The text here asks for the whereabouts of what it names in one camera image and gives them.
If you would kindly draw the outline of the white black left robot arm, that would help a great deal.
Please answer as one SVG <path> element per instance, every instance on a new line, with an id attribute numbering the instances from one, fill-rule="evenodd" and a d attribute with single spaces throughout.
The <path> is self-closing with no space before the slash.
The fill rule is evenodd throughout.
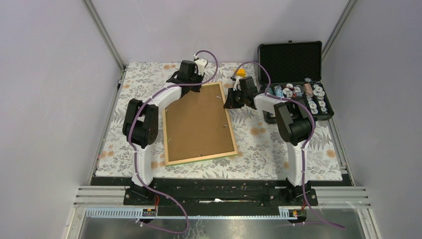
<path id="1" fill-rule="evenodd" d="M 197 58 L 183 60 L 178 71 L 166 84 L 146 100 L 131 99 L 122 126 L 122 133 L 134 149 L 134 175 L 132 182 L 140 186 L 135 198 L 144 205 L 154 200 L 151 168 L 151 145 L 158 135 L 160 112 L 190 91 L 199 92 L 205 76 L 208 61 Z"/>

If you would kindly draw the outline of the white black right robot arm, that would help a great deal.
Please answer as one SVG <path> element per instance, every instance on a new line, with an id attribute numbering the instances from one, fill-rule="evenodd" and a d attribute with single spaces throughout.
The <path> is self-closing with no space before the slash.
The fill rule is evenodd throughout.
<path id="1" fill-rule="evenodd" d="M 243 106 L 269 112 L 276 117 L 282 140 L 287 143 L 290 169 L 287 180 L 293 186 L 285 192 L 288 203 L 298 205 L 305 199 L 304 187 L 308 182 L 306 156 L 310 138 L 315 130 L 315 121 L 302 98 L 280 98 L 261 92 L 250 76 L 231 77 L 234 81 L 228 89 L 225 109 L 239 109 Z"/>

